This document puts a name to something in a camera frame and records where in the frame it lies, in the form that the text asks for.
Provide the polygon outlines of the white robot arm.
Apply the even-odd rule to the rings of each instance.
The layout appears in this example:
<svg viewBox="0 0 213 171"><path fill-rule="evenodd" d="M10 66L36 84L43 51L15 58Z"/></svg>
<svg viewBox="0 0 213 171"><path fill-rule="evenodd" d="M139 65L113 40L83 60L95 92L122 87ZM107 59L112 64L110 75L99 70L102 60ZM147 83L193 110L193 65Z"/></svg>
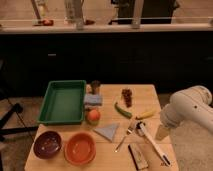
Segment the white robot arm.
<svg viewBox="0 0 213 171"><path fill-rule="evenodd" d="M170 96L169 103L160 111L161 124L155 138L163 140L184 120L191 120L213 133L213 95L204 86L192 86Z"/></svg>

